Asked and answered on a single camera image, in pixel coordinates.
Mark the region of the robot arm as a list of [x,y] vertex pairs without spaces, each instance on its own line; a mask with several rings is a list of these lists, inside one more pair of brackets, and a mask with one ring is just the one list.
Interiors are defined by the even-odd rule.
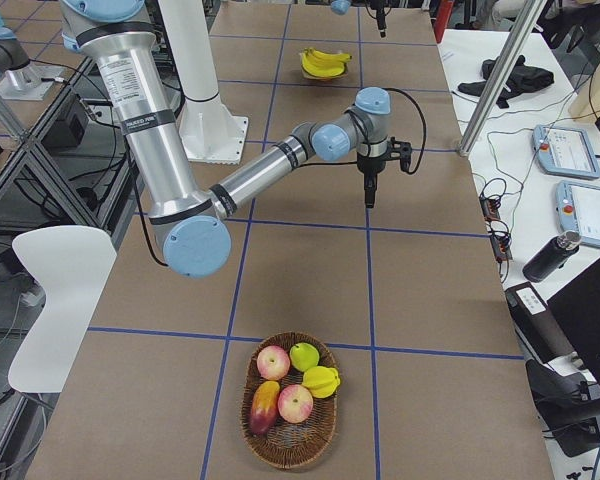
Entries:
[[99,68],[150,191],[149,219],[166,264],[201,278],[229,257],[225,220],[307,160],[333,162],[351,151],[384,155],[391,102],[381,88],[362,89],[338,119],[297,126],[262,155],[202,189],[191,160],[225,159],[245,137],[247,122],[231,115],[220,99],[202,5],[163,1],[159,10],[185,99],[181,114],[171,108],[154,62],[154,26],[143,2],[65,1],[63,37],[68,48]]
[[[386,17],[391,10],[388,1],[385,0],[364,0],[362,2],[365,11],[376,22],[376,27],[381,38],[386,37]],[[329,2],[330,9],[336,15],[344,15],[352,7],[351,0],[332,0]]]

